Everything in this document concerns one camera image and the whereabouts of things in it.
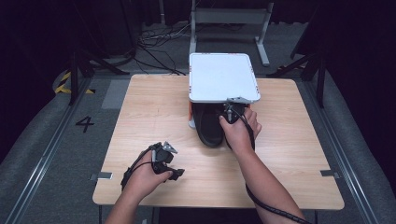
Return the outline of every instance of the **hand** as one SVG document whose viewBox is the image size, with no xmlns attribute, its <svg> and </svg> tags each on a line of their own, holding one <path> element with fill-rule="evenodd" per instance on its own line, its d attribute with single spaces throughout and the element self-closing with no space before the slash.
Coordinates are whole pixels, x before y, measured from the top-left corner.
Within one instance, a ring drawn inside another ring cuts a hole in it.
<svg viewBox="0 0 396 224">
<path fill-rule="evenodd" d="M 250 125 L 253 130 L 254 139 L 256 139 L 257 135 L 262 130 L 262 125 L 257 121 L 257 113 L 252 111 L 250 108 L 245 108 L 244 115 L 247 119 L 248 125 Z M 233 151 L 244 150 L 246 148 L 251 149 L 248 129 L 241 119 L 234 124 L 230 124 L 223 116 L 220 116 L 219 122 Z"/>
<path fill-rule="evenodd" d="M 140 164 L 148 162 L 134 170 L 124 188 L 124 191 L 133 194 L 139 202 L 172 175 L 172 171 L 156 175 L 151 167 L 151 154 L 152 151 L 150 150 L 136 164 L 135 167 L 138 167 Z"/>
</svg>

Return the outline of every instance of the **person's right hand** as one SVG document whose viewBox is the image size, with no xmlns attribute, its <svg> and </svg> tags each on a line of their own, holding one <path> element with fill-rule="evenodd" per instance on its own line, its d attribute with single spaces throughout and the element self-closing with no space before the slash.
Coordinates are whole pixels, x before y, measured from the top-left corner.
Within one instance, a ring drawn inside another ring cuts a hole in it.
<svg viewBox="0 0 396 224">
<path fill-rule="evenodd" d="M 254 139 L 256 139 L 257 135 L 262 130 L 262 125 L 257 121 L 257 113 L 252 111 L 250 108 L 245 108 L 244 115 L 247 119 L 248 125 L 250 125 L 254 132 Z M 252 149 L 248 135 L 248 129 L 241 119 L 239 119 L 234 124 L 230 124 L 223 116 L 220 116 L 219 122 L 222 129 L 224 130 L 228 144 L 230 144 L 230 147 L 234 151 L 244 150 L 246 148 Z"/>
</svg>

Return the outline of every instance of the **gray carpet floor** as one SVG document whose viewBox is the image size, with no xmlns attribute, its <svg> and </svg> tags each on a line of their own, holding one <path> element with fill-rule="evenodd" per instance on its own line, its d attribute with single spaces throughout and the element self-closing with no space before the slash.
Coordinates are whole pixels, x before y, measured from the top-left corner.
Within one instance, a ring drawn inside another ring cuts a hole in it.
<svg viewBox="0 0 396 224">
<path fill-rule="evenodd" d="M 250 57 L 255 74 L 265 75 L 275 72 L 280 65 L 293 62 L 290 54 L 304 28 L 304 24 L 269 26 L 264 39 L 271 64 L 269 67 L 262 66 L 252 38 L 257 33 L 258 27 L 243 26 L 241 29 L 205 27 L 198 33 L 197 51 L 246 53 Z M 187 32 L 180 38 L 169 40 L 149 50 L 166 66 L 187 73 L 189 34 Z M 136 52 L 136 59 L 159 66 L 158 62 L 142 49 Z M 113 63 L 119 60 L 120 58 L 114 58 L 109 61 Z M 164 69 L 137 64 L 136 61 L 120 66 L 120 69 L 129 71 L 132 75 L 169 73 Z M 341 176 L 336 182 L 346 204 L 340 211 L 318 211 L 318 223 L 366 223 L 362 215 L 364 211 L 357 206 L 358 202 L 351 193 L 345 174 L 340 170 L 339 161 L 334 156 L 331 139 L 320 120 L 316 102 L 310 98 L 310 88 L 315 88 L 315 80 L 302 82 L 299 79 L 300 72 L 291 71 L 283 78 L 292 78 L 296 81 L 328 162 Z M 27 202 L 28 206 L 21 214 L 20 223 L 97 223 L 99 221 L 98 205 L 92 201 L 95 182 L 90 180 L 90 176 L 100 172 L 130 77 L 131 75 L 115 76 L 106 70 L 98 70 L 89 80 L 89 89 L 95 90 L 95 94 L 83 94 L 75 105 L 76 110 L 66 125 L 56 147 L 55 156 L 32 201 Z M 42 159 L 68 108 L 69 97 L 69 94 L 58 93 L 31 121 L 0 165 L 2 179 L 0 223 L 6 222 L 31 173 Z M 324 104 L 325 109 L 322 112 L 331 121 L 334 132 L 354 169 L 354 175 L 359 179 L 360 187 L 373 208 L 376 223 L 394 223 L 396 202 L 389 182 L 365 144 L 330 74 L 326 75 Z M 76 122 L 87 116 L 92 118 L 91 122 L 94 125 L 84 133 L 84 127 L 77 126 Z M 103 207 L 103 219 L 110 209 L 111 206 Z M 161 209 L 140 206 L 135 223 L 158 223 L 159 211 L 161 212 Z M 314 211 L 304 210 L 304 214 L 308 220 L 314 220 Z"/>
</svg>

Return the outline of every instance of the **light wood tabletop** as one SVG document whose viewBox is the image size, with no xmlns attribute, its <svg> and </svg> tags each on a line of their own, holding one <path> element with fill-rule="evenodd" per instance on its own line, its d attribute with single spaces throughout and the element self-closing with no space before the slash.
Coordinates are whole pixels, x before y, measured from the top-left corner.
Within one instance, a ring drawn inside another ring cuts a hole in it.
<svg viewBox="0 0 396 224">
<path fill-rule="evenodd" d="M 311 119 L 294 81 L 258 78 L 258 113 L 262 131 L 256 152 L 302 209 L 344 207 Z M 141 205 L 252 208 L 245 181 L 227 145 L 205 146 L 189 124 L 189 77 L 134 75 L 111 138 L 93 201 L 114 204 L 121 193 L 123 173 L 139 153 L 158 142 L 169 142 L 177 151 L 169 164 L 185 169 L 177 181 L 167 180 Z"/>
</svg>

